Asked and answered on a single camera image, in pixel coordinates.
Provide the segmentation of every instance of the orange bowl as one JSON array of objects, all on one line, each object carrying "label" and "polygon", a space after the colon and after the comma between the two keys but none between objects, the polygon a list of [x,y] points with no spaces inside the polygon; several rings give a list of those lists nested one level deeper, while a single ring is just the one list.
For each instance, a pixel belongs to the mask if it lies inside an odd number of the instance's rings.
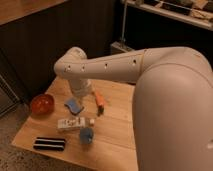
[{"label": "orange bowl", "polygon": [[49,114],[54,110],[54,98],[50,94],[40,94],[30,102],[33,114]]}]

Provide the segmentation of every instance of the blue object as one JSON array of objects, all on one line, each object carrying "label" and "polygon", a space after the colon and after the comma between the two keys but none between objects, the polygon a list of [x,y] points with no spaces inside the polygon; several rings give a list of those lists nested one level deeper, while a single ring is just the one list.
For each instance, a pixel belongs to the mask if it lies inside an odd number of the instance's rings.
[{"label": "blue object", "polygon": [[78,115],[84,109],[74,98],[68,100],[64,105],[69,108],[73,115]]}]

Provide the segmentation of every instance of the wooden table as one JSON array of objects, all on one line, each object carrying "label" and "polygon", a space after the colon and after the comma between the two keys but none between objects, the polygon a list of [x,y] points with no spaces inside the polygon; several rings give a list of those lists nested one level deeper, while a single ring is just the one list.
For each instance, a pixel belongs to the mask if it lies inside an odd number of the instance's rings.
[{"label": "wooden table", "polygon": [[[79,131],[58,132],[58,119],[72,117],[64,106],[64,102],[72,94],[68,82],[57,77],[46,92],[55,99],[54,112],[40,118],[31,114],[15,136],[12,145],[95,170],[138,170],[131,114],[134,87],[101,80],[92,80],[92,85],[101,92],[106,101],[104,115],[97,117],[94,97],[88,95],[83,99],[85,108],[80,116],[96,118],[92,144],[82,145]],[[38,136],[65,138],[65,150],[34,150],[33,143]]]},{"label": "wooden table", "polygon": [[0,0],[0,25],[66,1],[67,0]]}]

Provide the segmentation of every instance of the floor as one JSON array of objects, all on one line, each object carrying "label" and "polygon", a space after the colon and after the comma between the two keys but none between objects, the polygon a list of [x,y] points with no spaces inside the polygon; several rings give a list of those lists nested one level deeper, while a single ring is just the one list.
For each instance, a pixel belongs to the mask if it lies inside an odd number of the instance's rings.
[{"label": "floor", "polygon": [[26,105],[19,105],[0,118],[0,171],[88,171],[80,166],[12,146],[11,142],[28,113]]}]

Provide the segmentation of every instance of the wall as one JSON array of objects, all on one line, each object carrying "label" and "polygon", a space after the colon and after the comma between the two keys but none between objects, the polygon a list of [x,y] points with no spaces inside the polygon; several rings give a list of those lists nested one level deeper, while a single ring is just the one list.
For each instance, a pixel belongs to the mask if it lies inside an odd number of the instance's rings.
[{"label": "wall", "polygon": [[116,0],[70,0],[0,26],[0,49],[21,80],[28,99],[44,92],[53,65],[70,47],[89,58],[108,54]]}]

